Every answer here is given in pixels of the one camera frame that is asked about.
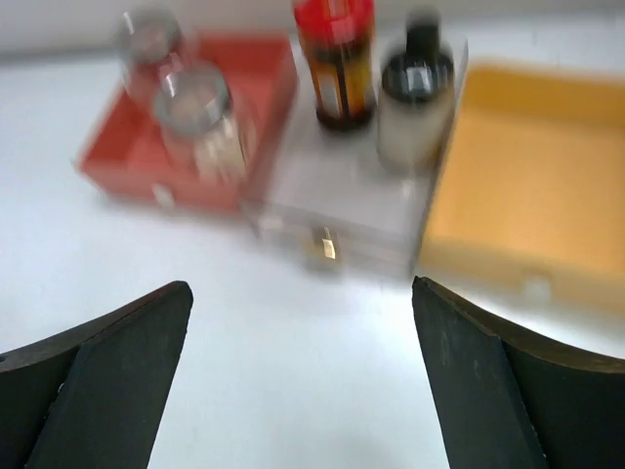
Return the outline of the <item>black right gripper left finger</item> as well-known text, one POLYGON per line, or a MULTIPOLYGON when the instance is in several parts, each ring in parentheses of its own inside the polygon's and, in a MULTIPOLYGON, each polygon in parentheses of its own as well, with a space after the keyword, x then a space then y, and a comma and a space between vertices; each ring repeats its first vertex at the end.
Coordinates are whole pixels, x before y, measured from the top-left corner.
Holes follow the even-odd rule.
POLYGON ((147 467, 192 304, 173 281, 2 353, 2 467, 147 467))

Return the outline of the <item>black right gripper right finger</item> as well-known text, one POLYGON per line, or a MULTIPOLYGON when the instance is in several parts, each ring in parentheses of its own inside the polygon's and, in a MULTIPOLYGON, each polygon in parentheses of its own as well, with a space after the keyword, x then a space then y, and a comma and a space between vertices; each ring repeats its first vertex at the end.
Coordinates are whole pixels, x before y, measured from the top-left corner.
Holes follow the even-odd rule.
POLYGON ((624 361, 500 318, 426 277, 412 307, 452 468, 621 468, 624 361))

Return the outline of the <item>silver rim glass jar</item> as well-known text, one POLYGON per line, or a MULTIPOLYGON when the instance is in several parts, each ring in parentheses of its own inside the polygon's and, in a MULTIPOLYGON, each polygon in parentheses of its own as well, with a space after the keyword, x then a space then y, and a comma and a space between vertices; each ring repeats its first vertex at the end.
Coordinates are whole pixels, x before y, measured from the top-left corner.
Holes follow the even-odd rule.
POLYGON ((203 180, 235 183, 257 146, 254 112, 213 64, 169 73, 152 101, 170 159, 203 180))

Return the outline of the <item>black cap spice bottle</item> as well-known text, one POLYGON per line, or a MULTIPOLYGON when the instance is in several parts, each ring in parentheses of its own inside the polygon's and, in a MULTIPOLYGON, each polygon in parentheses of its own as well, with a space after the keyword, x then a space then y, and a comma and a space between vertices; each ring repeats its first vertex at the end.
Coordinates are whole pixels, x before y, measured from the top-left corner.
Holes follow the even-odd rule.
POLYGON ((377 152, 402 173, 435 165, 455 107, 455 64, 434 9, 413 13, 405 43, 382 61, 377 152))

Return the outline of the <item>red lid sauce jar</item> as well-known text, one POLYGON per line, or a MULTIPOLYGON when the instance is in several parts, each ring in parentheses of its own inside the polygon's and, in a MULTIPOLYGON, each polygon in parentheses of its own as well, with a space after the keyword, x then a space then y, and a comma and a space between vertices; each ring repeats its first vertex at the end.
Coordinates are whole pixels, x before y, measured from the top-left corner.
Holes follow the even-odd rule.
POLYGON ((311 72, 317 120, 332 132, 366 127, 376 107, 372 78, 375 3, 295 1, 293 15, 311 72))

